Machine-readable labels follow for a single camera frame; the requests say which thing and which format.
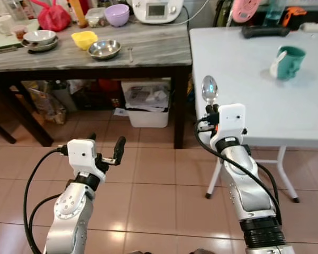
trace white bowl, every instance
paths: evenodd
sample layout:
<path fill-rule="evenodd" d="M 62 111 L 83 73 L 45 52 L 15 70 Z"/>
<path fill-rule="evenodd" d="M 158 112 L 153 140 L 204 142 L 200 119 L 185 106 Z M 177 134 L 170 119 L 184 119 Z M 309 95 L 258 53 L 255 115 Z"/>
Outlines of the white bowl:
<path fill-rule="evenodd" d="M 23 39 L 31 42 L 31 43 L 37 43 L 40 45 L 47 45 L 51 43 L 57 34 L 50 30 L 38 30 L 34 32 L 26 33 L 23 36 Z"/>

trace red plastic bag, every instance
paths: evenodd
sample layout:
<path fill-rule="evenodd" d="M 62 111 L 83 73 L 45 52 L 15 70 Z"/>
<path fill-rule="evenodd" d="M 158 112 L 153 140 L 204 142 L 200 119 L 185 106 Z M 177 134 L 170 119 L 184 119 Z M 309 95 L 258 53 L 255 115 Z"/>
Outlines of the red plastic bag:
<path fill-rule="evenodd" d="M 68 12 L 66 12 L 62 6 L 56 5 L 56 0 L 53 0 L 52 6 L 39 2 L 38 0 L 31 1 L 44 8 L 38 16 L 38 21 L 42 29 L 59 32 L 70 24 L 71 19 Z"/>

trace brown tile floor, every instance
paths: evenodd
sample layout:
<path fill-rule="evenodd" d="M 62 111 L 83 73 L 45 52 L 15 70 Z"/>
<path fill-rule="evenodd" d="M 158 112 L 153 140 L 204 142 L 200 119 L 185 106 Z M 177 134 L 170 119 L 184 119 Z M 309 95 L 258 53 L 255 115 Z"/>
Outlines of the brown tile floor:
<path fill-rule="evenodd" d="M 110 169 L 106 183 L 97 191 L 86 253 L 188 254 L 203 247 L 219 254 L 244 254 L 242 232 L 225 185 L 219 181 L 213 198 L 204 198 L 215 160 L 197 145 L 190 122 L 186 123 L 184 150 L 172 149 L 172 122 L 164 129 L 136 129 L 110 112 L 79 112 L 70 115 L 64 126 L 40 122 L 55 138 L 54 146 L 95 131 L 98 151 L 110 156 L 119 135 L 128 139 L 122 164 Z M 28 254 L 22 226 L 24 187 L 33 167 L 50 148 L 41 147 L 15 121 L 6 119 L 2 125 L 17 143 L 10 145 L 0 138 L 0 254 Z M 253 155 L 266 159 L 276 151 L 259 149 Z M 286 153 L 285 168 L 300 204 L 288 199 L 276 168 L 268 168 L 280 188 L 286 239 L 296 254 L 318 253 L 318 151 Z M 32 183 L 29 211 L 39 200 L 62 191 L 71 177 L 66 157 L 49 157 Z M 52 223 L 52 209 L 53 202 L 49 202 L 35 218 L 40 248 Z"/>

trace yellow container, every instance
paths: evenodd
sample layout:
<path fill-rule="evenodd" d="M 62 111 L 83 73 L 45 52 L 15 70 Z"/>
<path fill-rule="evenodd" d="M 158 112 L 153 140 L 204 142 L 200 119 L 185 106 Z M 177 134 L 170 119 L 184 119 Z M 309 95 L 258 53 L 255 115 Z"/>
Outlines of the yellow container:
<path fill-rule="evenodd" d="M 94 42 L 97 42 L 98 40 L 97 35 L 92 31 L 73 33 L 71 36 L 75 42 L 75 45 L 83 50 L 87 50 L 90 45 L 92 45 Z"/>

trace stainless steel bowl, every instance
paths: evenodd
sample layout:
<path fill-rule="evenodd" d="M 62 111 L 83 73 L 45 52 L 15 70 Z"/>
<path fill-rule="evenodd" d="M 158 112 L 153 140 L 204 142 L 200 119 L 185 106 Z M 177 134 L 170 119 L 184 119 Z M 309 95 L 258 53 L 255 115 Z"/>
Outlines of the stainless steel bowl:
<path fill-rule="evenodd" d="M 115 57 L 121 49 L 120 43 L 115 40 L 103 40 L 93 43 L 87 52 L 98 60 L 106 60 Z"/>
<path fill-rule="evenodd" d="M 47 51 L 47 50 L 55 48 L 58 45 L 58 42 L 59 42 L 59 38 L 56 36 L 54 38 L 54 41 L 52 41 L 50 44 L 47 44 L 47 45 L 39 45 L 36 42 L 35 43 L 30 43 L 30 42 L 28 42 L 26 40 L 23 40 L 21 42 L 21 44 L 22 44 L 22 46 L 24 46 L 25 48 L 28 48 L 31 51 L 41 52 L 41 51 Z"/>

